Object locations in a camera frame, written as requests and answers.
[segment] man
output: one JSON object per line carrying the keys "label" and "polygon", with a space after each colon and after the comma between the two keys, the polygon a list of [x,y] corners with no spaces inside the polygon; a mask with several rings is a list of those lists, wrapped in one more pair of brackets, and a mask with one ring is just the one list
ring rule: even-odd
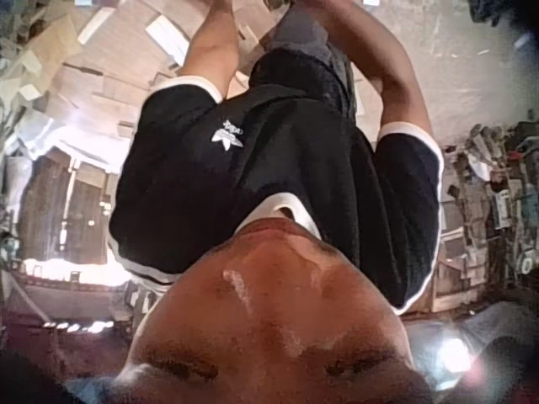
{"label": "man", "polygon": [[[335,46],[380,88],[375,152]],[[214,0],[142,108],[111,245],[164,296],[110,400],[427,400],[398,314],[431,276],[443,159],[404,48],[350,0],[304,0],[224,100],[238,55]]]}

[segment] black t-shirt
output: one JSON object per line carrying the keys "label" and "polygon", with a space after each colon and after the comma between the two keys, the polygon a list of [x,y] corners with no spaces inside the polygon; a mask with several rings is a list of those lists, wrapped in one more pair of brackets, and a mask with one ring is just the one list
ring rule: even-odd
{"label": "black t-shirt", "polygon": [[373,151],[354,122],[302,91],[262,85],[218,104],[191,78],[142,108],[109,226],[125,268],[163,292],[262,201],[290,193],[321,238],[405,310],[438,245],[435,143],[397,123]]}

